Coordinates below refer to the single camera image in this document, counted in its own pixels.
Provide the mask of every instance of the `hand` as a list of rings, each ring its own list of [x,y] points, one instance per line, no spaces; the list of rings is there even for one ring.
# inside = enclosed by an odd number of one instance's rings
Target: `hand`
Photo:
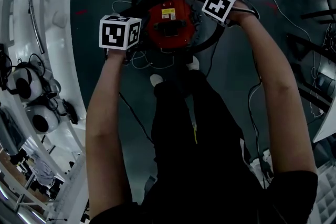
[[[237,8],[245,8],[245,9],[249,9],[245,4],[244,2],[240,1],[240,0],[237,0],[235,2],[235,4],[233,5],[234,7],[237,7]],[[247,12],[236,12],[236,11],[233,11],[231,10],[231,12],[229,13],[228,15],[228,18],[230,20],[233,20],[237,23],[241,23],[245,18],[247,17],[250,17],[250,16],[254,16],[253,14],[251,13],[247,13]]]
[[[107,58],[115,61],[123,62],[124,58],[126,57],[126,51],[124,50],[115,50],[109,49],[107,53]]]

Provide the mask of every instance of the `white sneaker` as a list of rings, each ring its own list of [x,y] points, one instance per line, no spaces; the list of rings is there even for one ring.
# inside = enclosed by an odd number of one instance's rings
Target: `white sneaker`
[[[189,70],[199,70],[200,69],[200,61],[193,56],[193,62],[192,63],[187,63],[187,67]]]
[[[151,83],[152,83],[153,87],[155,87],[159,83],[163,82],[163,78],[158,74],[151,75],[150,80],[151,80]]]

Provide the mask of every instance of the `yellow label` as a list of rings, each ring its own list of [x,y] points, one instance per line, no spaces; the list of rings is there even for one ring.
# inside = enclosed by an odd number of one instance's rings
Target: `yellow label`
[[[165,8],[165,9],[162,9],[161,11],[162,11],[162,15],[175,13],[175,8]]]

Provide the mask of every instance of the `person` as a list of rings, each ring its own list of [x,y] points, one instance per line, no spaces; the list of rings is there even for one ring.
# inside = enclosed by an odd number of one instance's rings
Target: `person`
[[[241,2],[235,6],[246,8]],[[196,137],[177,87],[152,75],[157,98],[152,140],[158,179],[141,205],[133,203],[118,136],[124,54],[109,51],[87,113],[92,223],[307,223],[318,177],[294,75],[254,15],[230,12],[229,18],[247,35],[263,81],[275,175],[270,186],[263,189],[246,166],[240,146],[242,130],[194,57],[186,81],[194,100]]]

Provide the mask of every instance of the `gray floor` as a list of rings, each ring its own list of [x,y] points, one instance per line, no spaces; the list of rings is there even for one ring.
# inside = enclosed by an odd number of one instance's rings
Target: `gray floor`
[[[86,106],[89,103],[103,65],[103,52],[98,47],[99,20],[103,15],[112,13],[111,4],[113,1],[115,0],[71,0],[74,54],[82,96]],[[286,45],[285,33],[290,32],[303,38],[306,38],[306,35],[284,19],[279,12],[274,10],[272,0],[250,1],[259,10],[263,25],[274,37],[288,59],[293,61],[289,48]],[[299,16],[306,12],[325,9],[325,1],[277,0],[277,2],[282,11],[293,22],[309,32],[313,42],[322,44],[326,26],[320,26],[312,19],[303,21]],[[127,4],[116,5],[117,10],[123,10],[127,7]],[[77,12],[81,10],[87,12],[78,15]],[[206,29],[206,38],[211,34],[213,28],[210,23],[204,27]],[[201,70],[204,72],[208,70],[212,49],[210,48],[198,55],[201,62]],[[307,80],[311,82],[309,72],[312,67],[312,55],[306,57],[302,66],[305,73],[308,74]],[[136,70],[132,66],[125,67],[122,72],[121,91],[133,106],[148,132],[151,130],[155,113],[155,98],[149,81],[149,75],[153,72],[154,70],[151,68]],[[249,119],[247,93],[250,87],[258,82],[258,78],[254,68],[251,48],[240,28],[226,29],[219,41],[214,56],[212,72],[208,80],[212,87],[220,93],[237,123],[243,129],[247,147],[251,151],[252,156],[256,157],[255,133]],[[187,102],[192,108],[190,98]],[[310,122],[313,116],[310,113],[309,103],[303,100],[303,105],[307,121]],[[263,150],[268,147],[268,140],[266,138],[268,125],[262,90],[258,90],[254,95],[251,107],[261,133],[260,149]],[[320,124],[321,121],[316,121],[310,125],[311,137],[314,137]],[[225,120],[223,120],[223,135],[234,135],[226,133],[225,129]],[[119,130],[133,197],[136,201],[141,201],[144,183],[148,179],[149,173],[155,170],[155,164],[153,163],[154,150],[141,132],[131,112],[123,103],[120,104]]]

